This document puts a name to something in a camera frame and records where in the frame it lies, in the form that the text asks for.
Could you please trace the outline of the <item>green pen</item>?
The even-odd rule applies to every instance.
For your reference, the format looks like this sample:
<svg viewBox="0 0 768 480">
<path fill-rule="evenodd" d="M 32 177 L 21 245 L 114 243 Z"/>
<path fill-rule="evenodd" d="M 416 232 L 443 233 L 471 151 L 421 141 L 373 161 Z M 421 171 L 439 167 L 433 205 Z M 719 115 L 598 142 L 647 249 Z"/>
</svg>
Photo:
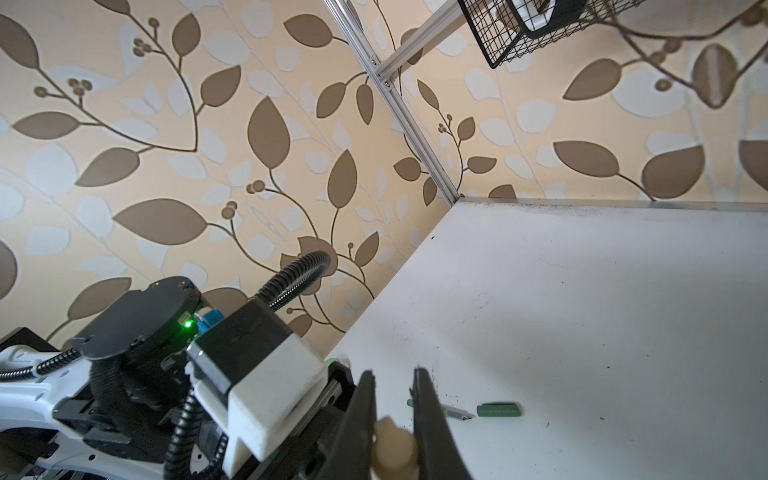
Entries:
<svg viewBox="0 0 768 480">
<path fill-rule="evenodd" d="M 413 409 L 419 409 L 421 413 L 440 411 L 441 415 L 448 419 L 469 421 L 475 418 L 475 415 L 467 410 L 443 403 L 421 402 L 420 405 L 417 406 L 416 401 L 413 398 L 408 398 L 406 404 Z"/>
</svg>

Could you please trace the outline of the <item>green pen cap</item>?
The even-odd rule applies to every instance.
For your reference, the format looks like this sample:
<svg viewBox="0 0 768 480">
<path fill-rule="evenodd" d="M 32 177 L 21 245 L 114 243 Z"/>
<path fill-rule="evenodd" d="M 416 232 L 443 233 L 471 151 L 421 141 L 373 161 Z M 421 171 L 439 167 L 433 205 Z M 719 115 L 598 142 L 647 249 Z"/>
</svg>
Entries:
<svg viewBox="0 0 768 480">
<path fill-rule="evenodd" d="M 492 402 L 478 405 L 476 413 L 480 418 L 518 418 L 522 409 L 516 402 Z"/>
</svg>

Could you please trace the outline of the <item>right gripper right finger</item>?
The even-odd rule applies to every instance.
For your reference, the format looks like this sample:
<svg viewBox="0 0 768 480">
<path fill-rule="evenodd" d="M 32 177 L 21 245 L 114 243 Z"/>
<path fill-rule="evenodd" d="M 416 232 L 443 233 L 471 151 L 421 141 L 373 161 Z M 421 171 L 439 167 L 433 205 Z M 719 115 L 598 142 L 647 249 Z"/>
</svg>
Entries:
<svg viewBox="0 0 768 480">
<path fill-rule="evenodd" d="M 418 446 L 419 478 L 425 480 L 470 480 L 429 372 L 414 370 L 412 386 L 413 427 Z"/>
</svg>

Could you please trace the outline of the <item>beige pen cap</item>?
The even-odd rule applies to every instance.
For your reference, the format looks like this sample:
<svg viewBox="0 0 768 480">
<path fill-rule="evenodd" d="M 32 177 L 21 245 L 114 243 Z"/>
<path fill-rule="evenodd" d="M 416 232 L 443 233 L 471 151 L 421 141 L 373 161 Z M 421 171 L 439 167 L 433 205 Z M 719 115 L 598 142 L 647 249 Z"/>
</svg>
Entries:
<svg viewBox="0 0 768 480">
<path fill-rule="evenodd" d="M 376 479 L 417 479 L 418 445 L 415 436 L 383 417 L 373 425 L 372 469 Z"/>
</svg>

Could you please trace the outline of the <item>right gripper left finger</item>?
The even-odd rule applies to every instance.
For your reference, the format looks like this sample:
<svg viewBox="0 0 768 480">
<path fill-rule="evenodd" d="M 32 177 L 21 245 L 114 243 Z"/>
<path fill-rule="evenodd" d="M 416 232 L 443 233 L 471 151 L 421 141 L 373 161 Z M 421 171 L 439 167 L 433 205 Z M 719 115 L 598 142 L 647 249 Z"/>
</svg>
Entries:
<svg viewBox="0 0 768 480">
<path fill-rule="evenodd" d="M 366 370 L 315 478 L 370 479 L 376 419 L 375 376 L 371 370 Z"/>
</svg>

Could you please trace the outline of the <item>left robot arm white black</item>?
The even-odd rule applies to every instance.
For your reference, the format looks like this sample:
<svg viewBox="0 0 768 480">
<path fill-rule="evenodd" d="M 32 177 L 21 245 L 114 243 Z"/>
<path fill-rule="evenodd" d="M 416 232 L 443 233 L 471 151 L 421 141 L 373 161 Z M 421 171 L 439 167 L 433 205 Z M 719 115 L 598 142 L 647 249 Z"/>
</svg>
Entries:
<svg viewBox="0 0 768 480">
<path fill-rule="evenodd" d="M 185 277 L 131 290 L 56 352 L 1 342 L 5 479 L 366 477 L 339 430 L 355 383 L 278 316 L 330 257 L 290 262 L 221 313 Z"/>
</svg>

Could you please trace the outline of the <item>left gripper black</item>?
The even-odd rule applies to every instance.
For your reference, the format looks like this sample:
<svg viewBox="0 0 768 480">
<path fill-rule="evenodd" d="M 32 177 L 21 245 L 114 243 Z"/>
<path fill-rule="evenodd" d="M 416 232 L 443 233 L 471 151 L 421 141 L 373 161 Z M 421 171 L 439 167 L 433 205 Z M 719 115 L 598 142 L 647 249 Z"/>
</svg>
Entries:
<svg viewBox="0 0 768 480">
<path fill-rule="evenodd" d="M 328 382 L 310 410 L 265 460 L 248 459 L 234 479 L 313 479 L 324 463 L 356 389 L 351 369 L 328 364 Z"/>
</svg>

